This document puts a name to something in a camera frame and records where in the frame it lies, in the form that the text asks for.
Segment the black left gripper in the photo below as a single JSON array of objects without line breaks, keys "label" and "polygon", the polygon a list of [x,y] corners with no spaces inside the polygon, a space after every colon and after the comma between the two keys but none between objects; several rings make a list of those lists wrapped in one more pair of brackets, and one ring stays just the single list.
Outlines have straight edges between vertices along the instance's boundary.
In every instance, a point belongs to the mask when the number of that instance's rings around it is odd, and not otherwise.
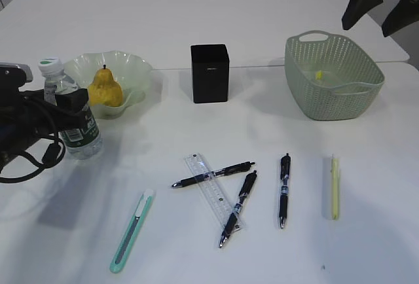
[{"label": "black left gripper", "polygon": [[1,165],[6,166],[40,139],[51,140],[36,166],[55,166],[65,146],[59,133],[85,126],[88,91],[80,88],[68,94],[56,94],[57,105],[44,100],[44,90],[21,91],[33,75],[28,65],[1,63]]}]

